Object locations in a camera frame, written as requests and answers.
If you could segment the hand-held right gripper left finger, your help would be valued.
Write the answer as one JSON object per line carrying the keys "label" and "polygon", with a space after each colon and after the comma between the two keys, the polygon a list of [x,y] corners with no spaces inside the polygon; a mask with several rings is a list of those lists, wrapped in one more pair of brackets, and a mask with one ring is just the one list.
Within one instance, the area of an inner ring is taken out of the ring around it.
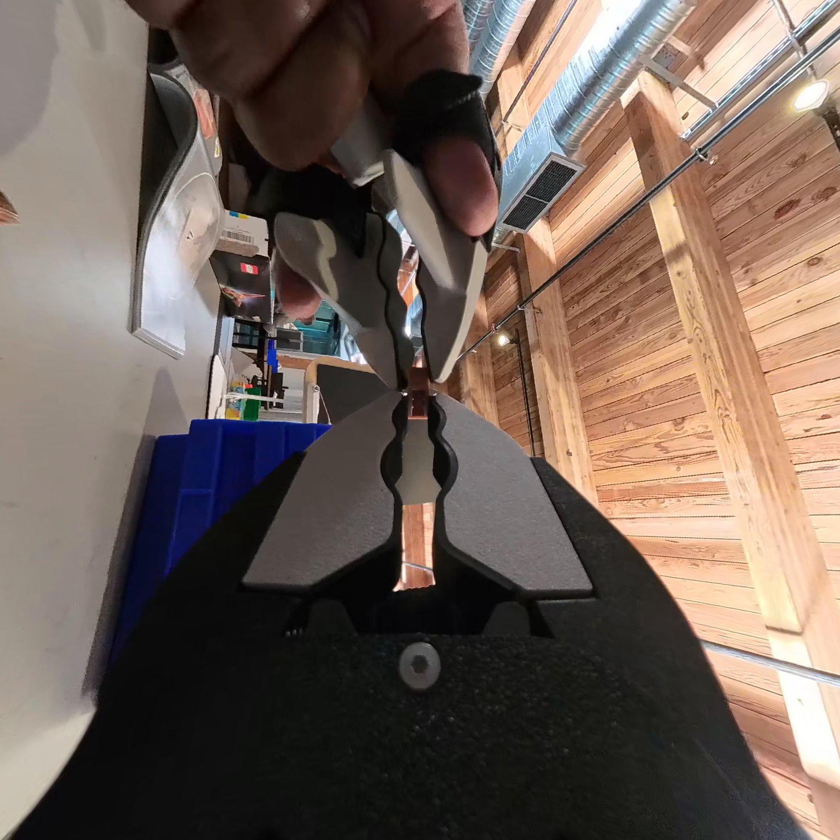
{"label": "hand-held right gripper left finger", "polygon": [[400,392],[332,425],[301,466],[244,577],[248,588],[303,594],[335,580],[395,536],[398,505],[382,473],[397,438]]}

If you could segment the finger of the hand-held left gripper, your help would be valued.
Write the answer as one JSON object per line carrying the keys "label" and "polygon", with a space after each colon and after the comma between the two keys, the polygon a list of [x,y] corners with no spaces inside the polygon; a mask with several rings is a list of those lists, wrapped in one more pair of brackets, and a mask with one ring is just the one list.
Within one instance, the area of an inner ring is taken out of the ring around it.
{"label": "finger of the hand-held left gripper", "polygon": [[445,382],[464,348],[487,267],[481,238],[449,222],[423,172],[393,149],[383,153],[385,185],[419,256],[423,346],[429,378]]}
{"label": "finger of the hand-held left gripper", "polygon": [[403,242],[380,214],[364,218],[364,246],[356,255],[328,220],[278,213],[280,259],[335,310],[366,363],[389,388],[408,387],[414,347],[406,335],[407,306],[398,289]]}

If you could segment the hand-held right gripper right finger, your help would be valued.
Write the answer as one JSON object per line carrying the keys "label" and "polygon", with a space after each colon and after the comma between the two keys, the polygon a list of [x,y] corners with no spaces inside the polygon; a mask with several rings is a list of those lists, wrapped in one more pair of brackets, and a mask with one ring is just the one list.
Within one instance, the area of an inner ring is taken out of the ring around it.
{"label": "hand-held right gripper right finger", "polygon": [[437,586],[493,585],[522,598],[586,598],[585,571],[536,466],[497,426],[431,399]]}

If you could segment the brown round brick piece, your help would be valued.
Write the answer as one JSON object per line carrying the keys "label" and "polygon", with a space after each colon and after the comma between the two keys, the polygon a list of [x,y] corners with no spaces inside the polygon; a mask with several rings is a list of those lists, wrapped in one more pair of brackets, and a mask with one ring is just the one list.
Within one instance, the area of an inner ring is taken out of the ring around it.
{"label": "brown round brick piece", "polygon": [[417,359],[408,372],[406,387],[406,420],[426,421],[432,395],[432,379],[424,359]]}

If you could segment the grey instruction booklet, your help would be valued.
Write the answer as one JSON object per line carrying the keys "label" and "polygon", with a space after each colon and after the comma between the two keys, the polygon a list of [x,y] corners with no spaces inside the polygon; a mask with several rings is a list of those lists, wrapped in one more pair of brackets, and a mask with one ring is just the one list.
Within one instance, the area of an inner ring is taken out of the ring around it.
{"label": "grey instruction booklet", "polygon": [[132,334],[173,358],[186,351],[185,310],[195,286],[182,285],[176,244],[175,189],[196,127],[189,95],[170,74],[179,65],[175,59],[148,67],[131,314]]}

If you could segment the grey desk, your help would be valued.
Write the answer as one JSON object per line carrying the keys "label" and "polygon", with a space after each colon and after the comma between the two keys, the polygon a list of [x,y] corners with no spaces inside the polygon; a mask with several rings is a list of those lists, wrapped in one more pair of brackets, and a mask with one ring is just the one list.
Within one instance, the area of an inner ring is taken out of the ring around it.
{"label": "grey desk", "polygon": [[91,719],[154,441],[204,415],[209,268],[175,360],[130,332],[148,29],[2,2],[2,838]]}

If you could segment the person's left hand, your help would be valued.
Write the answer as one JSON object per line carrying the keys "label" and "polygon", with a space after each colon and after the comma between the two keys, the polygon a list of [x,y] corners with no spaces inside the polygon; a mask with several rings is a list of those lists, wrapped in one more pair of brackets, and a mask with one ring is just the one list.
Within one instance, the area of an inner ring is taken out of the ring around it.
{"label": "person's left hand", "polygon": [[[454,1],[131,1],[151,27],[171,36],[187,69],[233,108],[278,69],[362,69],[383,112],[394,121],[405,89],[431,70],[467,74],[469,40]],[[330,166],[331,150],[315,160]],[[245,133],[245,125],[238,125]],[[450,223],[491,241],[499,193],[487,159],[470,141],[432,144],[421,168]]]}

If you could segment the colourful printed toy box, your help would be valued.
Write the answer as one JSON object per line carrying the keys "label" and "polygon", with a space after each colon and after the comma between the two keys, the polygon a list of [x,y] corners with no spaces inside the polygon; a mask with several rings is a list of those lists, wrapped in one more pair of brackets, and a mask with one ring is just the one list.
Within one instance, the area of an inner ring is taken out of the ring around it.
{"label": "colourful printed toy box", "polygon": [[219,240],[209,261],[228,316],[273,328],[276,294],[270,277],[266,220],[224,210]]}

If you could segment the black board with wooden edge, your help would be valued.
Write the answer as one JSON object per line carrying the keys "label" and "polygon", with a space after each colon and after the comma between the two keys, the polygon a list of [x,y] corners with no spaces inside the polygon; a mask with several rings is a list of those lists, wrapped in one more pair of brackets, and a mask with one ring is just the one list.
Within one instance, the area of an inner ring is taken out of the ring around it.
{"label": "black board with wooden edge", "polygon": [[304,371],[303,422],[336,424],[389,394],[391,389],[368,365],[321,356]]}

